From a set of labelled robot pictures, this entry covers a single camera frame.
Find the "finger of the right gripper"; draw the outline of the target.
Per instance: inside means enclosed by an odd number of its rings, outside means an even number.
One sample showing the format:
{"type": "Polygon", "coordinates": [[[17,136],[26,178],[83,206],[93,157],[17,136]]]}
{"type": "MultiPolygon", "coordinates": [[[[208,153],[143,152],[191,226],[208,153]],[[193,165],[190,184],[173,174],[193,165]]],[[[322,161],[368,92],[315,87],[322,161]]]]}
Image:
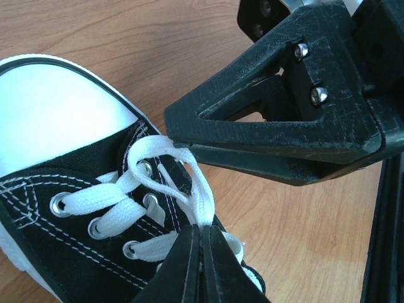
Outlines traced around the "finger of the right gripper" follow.
{"type": "Polygon", "coordinates": [[[235,170],[291,186],[305,186],[337,179],[371,164],[363,162],[343,165],[180,142],[176,142],[175,146],[190,149],[199,163],[235,170]]]}

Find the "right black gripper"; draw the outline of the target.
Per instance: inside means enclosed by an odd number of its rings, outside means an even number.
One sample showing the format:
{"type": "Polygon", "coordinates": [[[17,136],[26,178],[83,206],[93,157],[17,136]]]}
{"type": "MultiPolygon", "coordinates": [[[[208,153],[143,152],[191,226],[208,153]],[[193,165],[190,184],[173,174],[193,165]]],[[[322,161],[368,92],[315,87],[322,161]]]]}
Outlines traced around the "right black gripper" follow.
{"type": "Polygon", "coordinates": [[[352,19],[342,1],[303,6],[164,118],[186,145],[342,164],[401,153],[403,1],[362,1],[352,19]]]}

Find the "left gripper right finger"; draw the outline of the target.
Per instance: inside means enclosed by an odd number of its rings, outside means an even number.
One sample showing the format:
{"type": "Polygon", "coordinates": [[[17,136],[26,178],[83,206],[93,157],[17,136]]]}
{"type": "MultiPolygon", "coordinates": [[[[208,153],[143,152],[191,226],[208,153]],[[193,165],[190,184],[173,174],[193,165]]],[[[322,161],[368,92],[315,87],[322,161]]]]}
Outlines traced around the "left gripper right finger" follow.
{"type": "Polygon", "coordinates": [[[203,302],[268,302],[247,277],[218,227],[203,228],[202,248],[203,302]]]}

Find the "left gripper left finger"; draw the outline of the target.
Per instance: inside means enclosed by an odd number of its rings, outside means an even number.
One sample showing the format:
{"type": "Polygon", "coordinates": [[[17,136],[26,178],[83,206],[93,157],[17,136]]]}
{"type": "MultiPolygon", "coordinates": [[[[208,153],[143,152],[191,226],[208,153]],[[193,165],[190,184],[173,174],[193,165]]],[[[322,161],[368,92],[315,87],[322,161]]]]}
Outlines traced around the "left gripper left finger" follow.
{"type": "Polygon", "coordinates": [[[201,302],[199,245],[199,228],[184,227],[155,276],[133,302],[201,302]]]}

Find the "black canvas sneaker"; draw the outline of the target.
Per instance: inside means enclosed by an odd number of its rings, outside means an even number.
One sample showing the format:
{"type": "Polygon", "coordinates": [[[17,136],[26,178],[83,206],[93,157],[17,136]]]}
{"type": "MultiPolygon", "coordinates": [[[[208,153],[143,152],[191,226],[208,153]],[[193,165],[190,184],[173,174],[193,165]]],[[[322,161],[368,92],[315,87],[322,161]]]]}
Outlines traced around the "black canvas sneaker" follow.
{"type": "Polygon", "coordinates": [[[1,61],[1,249],[61,302],[266,302],[192,153],[60,57],[1,61]]]}

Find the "white lace of sneaker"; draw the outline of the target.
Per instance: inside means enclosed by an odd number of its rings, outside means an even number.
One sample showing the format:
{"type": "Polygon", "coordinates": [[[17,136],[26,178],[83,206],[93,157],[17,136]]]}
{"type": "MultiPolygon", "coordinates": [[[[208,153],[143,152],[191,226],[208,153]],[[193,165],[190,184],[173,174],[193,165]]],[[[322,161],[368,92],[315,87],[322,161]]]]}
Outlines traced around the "white lace of sneaker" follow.
{"type": "Polygon", "coordinates": [[[67,218],[106,210],[103,215],[91,219],[87,227],[88,235],[99,241],[122,234],[144,216],[163,227],[166,214],[157,198],[161,193],[175,198],[190,224],[200,229],[214,225],[213,193],[189,149],[176,148],[174,142],[164,135],[151,135],[137,140],[129,148],[126,159],[128,168],[122,174],[109,172],[99,176],[96,185],[75,193],[55,194],[49,201],[50,213],[67,218]],[[157,164],[157,170],[162,181],[152,179],[152,167],[146,161],[159,156],[170,156],[175,162],[189,166],[189,194],[179,190],[161,163],[157,164]]]}

